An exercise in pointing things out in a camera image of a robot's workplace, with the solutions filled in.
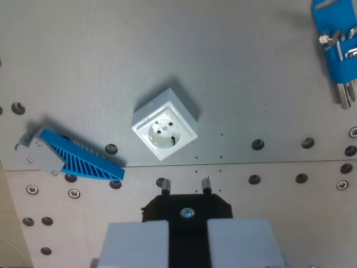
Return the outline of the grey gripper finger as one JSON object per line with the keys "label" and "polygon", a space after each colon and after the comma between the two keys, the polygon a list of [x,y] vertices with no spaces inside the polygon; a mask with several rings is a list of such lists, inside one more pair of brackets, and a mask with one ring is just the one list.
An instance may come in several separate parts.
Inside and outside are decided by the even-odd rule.
{"label": "grey gripper finger", "polygon": [[267,219],[210,219],[212,267],[285,267]]}
{"label": "grey gripper finger", "polygon": [[169,267],[169,223],[111,223],[98,267]]}

